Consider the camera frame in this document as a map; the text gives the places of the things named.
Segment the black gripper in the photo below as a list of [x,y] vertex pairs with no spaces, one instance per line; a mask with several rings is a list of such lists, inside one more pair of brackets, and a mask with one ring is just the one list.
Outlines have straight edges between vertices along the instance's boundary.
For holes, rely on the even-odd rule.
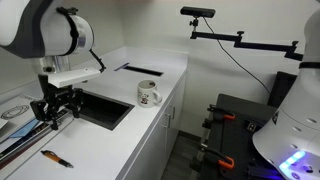
[[72,111],[73,117],[80,117],[80,111],[83,105],[83,90],[81,88],[72,90],[71,85],[57,88],[49,83],[48,75],[40,74],[38,79],[44,97],[43,100],[32,101],[30,106],[39,121],[49,124],[52,130],[57,130],[56,115],[58,110],[61,106],[68,104],[68,108]]

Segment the black perforated robot base table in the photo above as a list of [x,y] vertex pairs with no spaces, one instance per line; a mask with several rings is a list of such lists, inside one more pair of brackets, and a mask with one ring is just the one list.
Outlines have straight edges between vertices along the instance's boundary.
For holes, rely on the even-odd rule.
[[216,107],[235,114],[234,120],[215,120],[213,113],[204,120],[201,143],[234,159],[233,169],[222,167],[217,157],[200,150],[189,164],[190,180],[284,180],[280,173],[255,149],[253,134],[276,109],[272,106],[220,94]]

